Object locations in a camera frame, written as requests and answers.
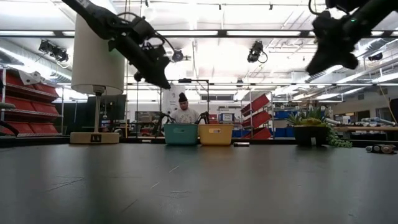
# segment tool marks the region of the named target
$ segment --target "lamp shade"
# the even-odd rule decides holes
[[[76,17],[73,48],[72,89],[94,94],[93,86],[105,86],[107,95],[123,93],[124,57],[108,51],[108,41],[100,39],[79,15]]]

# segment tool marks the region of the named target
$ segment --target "table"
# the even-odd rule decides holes
[[[0,223],[397,223],[397,169],[362,148],[5,148]]]

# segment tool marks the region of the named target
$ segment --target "spotlight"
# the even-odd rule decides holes
[[[241,78],[239,78],[236,83],[243,83],[243,80]]]
[[[262,45],[261,41],[255,41],[248,55],[249,63],[260,62],[259,57],[261,56],[262,53],[267,57],[267,59],[264,62],[260,63],[266,63],[268,61],[268,55],[262,50],[263,47],[264,46]]]
[[[174,62],[180,62],[184,59],[184,54],[182,53],[181,50],[175,50],[173,56],[172,56],[172,60]]]
[[[52,51],[54,46],[50,44],[48,40],[42,40],[39,46],[39,51],[43,52],[44,54],[48,54]]]
[[[383,53],[378,53],[376,55],[368,57],[369,61],[381,60],[383,59]]]
[[[67,62],[69,60],[67,50],[61,49],[56,45],[51,44],[48,40],[41,41],[39,51],[43,52],[43,54],[49,54],[58,62]]]

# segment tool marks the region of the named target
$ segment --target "fluorescent light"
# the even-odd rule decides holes
[[[18,31],[18,30],[5,30],[0,31],[0,35],[14,35],[14,36],[55,36],[52,31]]]
[[[398,86],[398,83],[380,83],[379,86]]]
[[[352,93],[355,93],[355,92],[357,92],[357,91],[359,91],[359,90],[363,90],[365,87],[361,87],[361,88],[356,88],[356,89],[353,89],[353,90],[348,90],[347,92],[345,92],[345,93],[342,93],[342,94],[352,94]]]
[[[358,77],[361,77],[362,74],[355,74],[355,75],[350,75],[349,77],[343,78],[341,80],[338,80],[336,83],[344,83],[344,82],[349,82],[352,81]]]
[[[63,31],[62,34],[65,36],[74,36],[75,31]]]
[[[318,85],[323,85],[323,86],[331,86],[331,83],[298,83],[296,85],[299,86],[318,86]]]
[[[335,96],[338,96],[338,93],[329,93],[329,94],[323,94],[317,97],[317,100],[324,100],[324,99],[329,99],[329,98],[333,98]]]
[[[200,35],[217,35],[217,30],[162,30],[158,31],[160,35],[171,36],[200,36]]]
[[[315,95],[316,93],[310,93],[310,94],[300,94],[295,97],[293,97],[293,100],[301,100],[302,98],[307,98]]]
[[[372,86],[371,83],[337,83],[336,86]]]
[[[375,80],[372,80],[372,82],[373,83],[385,82],[385,81],[393,80],[396,78],[398,78],[398,73],[393,73],[393,74],[389,74],[389,75],[383,75]]]
[[[372,35],[381,35],[384,31],[372,31]]]
[[[226,35],[298,36],[300,31],[227,31]]]

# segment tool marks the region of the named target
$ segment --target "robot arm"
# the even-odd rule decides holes
[[[362,38],[370,37],[371,31],[391,12],[398,10],[396,0],[326,0],[328,8],[350,12],[352,15],[334,19],[323,11],[313,21],[313,31],[318,39],[318,50],[306,68],[309,75],[322,72],[334,65],[354,69],[358,60],[351,52]]]
[[[98,37],[109,40],[109,51],[118,50],[138,69],[137,81],[145,78],[148,83],[170,88],[164,74],[170,62],[163,48],[166,40],[145,19],[135,15],[132,21],[127,21],[89,0],[62,1],[76,11]],[[160,39],[162,44],[153,46],[147,42],[151,38]]]

